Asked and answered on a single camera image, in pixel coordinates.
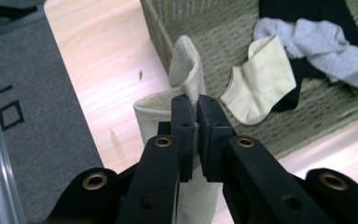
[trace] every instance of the wooden floor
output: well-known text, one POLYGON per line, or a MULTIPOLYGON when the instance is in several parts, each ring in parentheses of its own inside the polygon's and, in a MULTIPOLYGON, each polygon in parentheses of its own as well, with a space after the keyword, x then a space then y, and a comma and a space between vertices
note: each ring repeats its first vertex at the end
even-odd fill
MULTIPOLYGON (((136 163, 143 142, 132 105, 170 86, 139 0, 48 0, 51 29, 105 167, 136 163)), ((304 177, 328 167, 358 181, 358 121, 280 160, 304 177)), ((232 223, 219 196, 213 223, 232 223)))

